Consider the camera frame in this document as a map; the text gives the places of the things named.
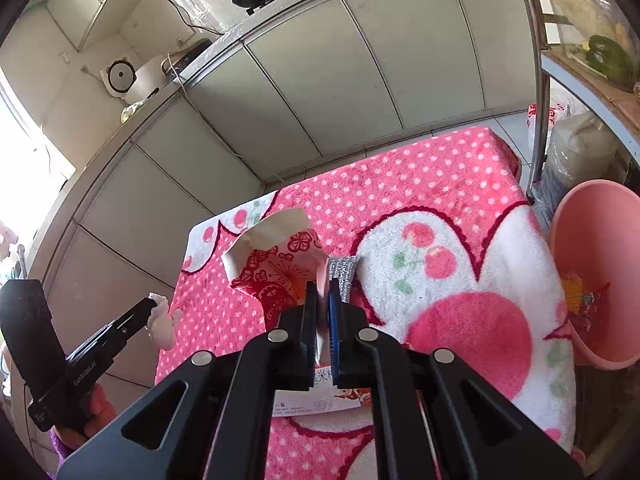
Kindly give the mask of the colourful paper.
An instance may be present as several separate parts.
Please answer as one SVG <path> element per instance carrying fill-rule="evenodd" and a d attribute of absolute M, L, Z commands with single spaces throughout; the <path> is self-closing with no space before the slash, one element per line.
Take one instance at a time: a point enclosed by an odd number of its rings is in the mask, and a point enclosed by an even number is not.
<path fill-rule="evenodd" d="M 222 255 L 231 288 L 262 306 L 267 330 L 280 313 L 305 302 L 308 284 L 326 312 L 329 256 L 302 208 L 283 209 L 260 220 Z"/>

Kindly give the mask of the silver glitter paper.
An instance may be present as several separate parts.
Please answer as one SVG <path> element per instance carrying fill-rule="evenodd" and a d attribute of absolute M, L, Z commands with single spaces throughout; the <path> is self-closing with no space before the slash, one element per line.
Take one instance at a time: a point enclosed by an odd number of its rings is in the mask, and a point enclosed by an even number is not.
<path fill-rule="evenodd" d="M 352 283 L 356 278 L 359 256 L 330 257 L 328 280 L 329 283 L 337 281 L 341 300 L 349 302 Z"/>

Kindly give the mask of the red trash in bucket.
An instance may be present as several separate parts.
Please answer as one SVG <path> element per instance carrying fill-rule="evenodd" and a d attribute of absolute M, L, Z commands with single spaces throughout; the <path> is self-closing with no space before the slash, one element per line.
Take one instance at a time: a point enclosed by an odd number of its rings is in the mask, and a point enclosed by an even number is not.
<path fill-rule="evenodd" d="M 608 293 L 611 283 L 589 289 L 575 273 L 565 274 L 561 278 L 568 317 L 574 329 L 581 334 L 589 334 L 604 325 L 608 310 Z"/>

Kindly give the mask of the grey kitchen cabinet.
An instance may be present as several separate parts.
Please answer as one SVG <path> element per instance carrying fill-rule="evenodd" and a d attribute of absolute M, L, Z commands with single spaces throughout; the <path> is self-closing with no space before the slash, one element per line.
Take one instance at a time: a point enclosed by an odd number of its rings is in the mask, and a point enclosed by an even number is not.
<path fill-rule="evenodd" d="M 533 101 L 524 0 L 278 0 L 203 52 L 64 188 L 37 237 L 65 351 L 170 294 L 190 229 L 369 148 Z"/>

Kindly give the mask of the pink polka dot towel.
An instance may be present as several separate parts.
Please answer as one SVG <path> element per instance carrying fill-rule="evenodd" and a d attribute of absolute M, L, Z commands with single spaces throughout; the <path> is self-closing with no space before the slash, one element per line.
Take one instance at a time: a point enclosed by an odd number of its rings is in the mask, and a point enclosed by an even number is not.
<path fill-rule="evenodd" d="M 567 307 L 520 168 L 490 129 L 464 127 L 194 226 L 172 300 L 183 318 L 156 378 L 195 351 L 223 356 L 267 330 L 260 303 L 230 287 L 222 255 L 260 220 L 302 208 L 327 255 L 360 257 L 349 302 L 372 326 L 417 352 L 454 352 L 570 454 L 576 384 Z"/>

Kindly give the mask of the white rice cooker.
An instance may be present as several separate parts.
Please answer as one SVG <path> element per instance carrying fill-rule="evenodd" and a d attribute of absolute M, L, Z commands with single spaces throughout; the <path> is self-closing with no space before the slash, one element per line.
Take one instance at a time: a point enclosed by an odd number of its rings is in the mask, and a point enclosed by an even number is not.
<path fill-rule="evenodd" d="M 163 60 L 161 55 L 156 56 L 136 70 L 134 64 L 121 58 L 101 70 L 100 76 L 106 91 L 113 98 L 134 104 L 149 99 L 166 86 Z"/>

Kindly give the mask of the dark electric cooktop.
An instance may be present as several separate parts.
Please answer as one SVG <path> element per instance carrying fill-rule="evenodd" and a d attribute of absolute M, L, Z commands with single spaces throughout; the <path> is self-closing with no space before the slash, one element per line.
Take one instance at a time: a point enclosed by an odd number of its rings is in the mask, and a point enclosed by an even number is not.
<path fill-rule="evenodd" d="M 178 52 L 171 53 L 160 63 L 160 69 L 167 77 L 175 77 L 185 70 L 201 53 L 212 45 L 212 40 L 202 38 L 192 46 Z"/>

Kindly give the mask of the white sack under shelf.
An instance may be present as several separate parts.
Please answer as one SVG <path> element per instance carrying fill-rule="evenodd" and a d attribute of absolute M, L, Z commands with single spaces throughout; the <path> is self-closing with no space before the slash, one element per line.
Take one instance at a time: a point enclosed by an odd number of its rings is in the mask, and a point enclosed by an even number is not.
<path fill-rule="evenodd" d="M 603 177 L 618 149 L 616 135 L 591 112 L 559 120 L 552 128 L 536 199 L 554 214 L 576 185 Z"/>

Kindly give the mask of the metal storage shelf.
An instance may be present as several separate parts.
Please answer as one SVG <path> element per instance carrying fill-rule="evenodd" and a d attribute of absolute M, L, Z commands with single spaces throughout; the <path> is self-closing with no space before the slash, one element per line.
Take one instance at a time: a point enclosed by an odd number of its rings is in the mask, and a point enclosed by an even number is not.
<path fill-rule="evenodd" d="M 526 196 L 547 159 L 552 81 L 578 99 L 639 162 L 639 83 L 620 84 L 587 62 L 593 35 L 616 40 L 639 69 L 639 0 L 524 0 L 536 77 L 533 156 Z"/>

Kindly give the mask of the green bell pepper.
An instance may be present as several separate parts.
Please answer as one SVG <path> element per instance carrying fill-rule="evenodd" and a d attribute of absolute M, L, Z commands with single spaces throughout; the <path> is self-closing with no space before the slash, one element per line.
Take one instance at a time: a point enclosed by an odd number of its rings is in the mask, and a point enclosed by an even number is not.
<path fill-rule="evenodd" d="M 588 65 L 618 84 L 631 84 L 634 66 L 627 52 L 614 40 L 593 35 L 588 41 Z"/>

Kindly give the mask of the clear glass bowl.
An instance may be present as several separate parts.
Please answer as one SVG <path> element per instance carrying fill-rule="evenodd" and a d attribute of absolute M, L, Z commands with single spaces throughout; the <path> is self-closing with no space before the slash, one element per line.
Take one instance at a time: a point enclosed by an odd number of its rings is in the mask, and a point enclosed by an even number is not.
<path fill-rule="evenodd" d="M 614 0 L 542 0 L 564 54 L 617 89 L 639 83 L 639 36 Z"/>

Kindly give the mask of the napa cabbage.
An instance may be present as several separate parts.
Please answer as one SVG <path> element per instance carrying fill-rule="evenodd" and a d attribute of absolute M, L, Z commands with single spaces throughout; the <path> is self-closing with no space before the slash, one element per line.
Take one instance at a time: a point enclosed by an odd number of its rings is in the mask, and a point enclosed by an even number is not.
<path fill-rule="evenodd" d="M 586 44 L 593 35 L 614 41 L 616 25 L 610 6 L 601 0 L 550 0 L 553 13 L 563 21 L 559 23 L 562 44 Z"/>

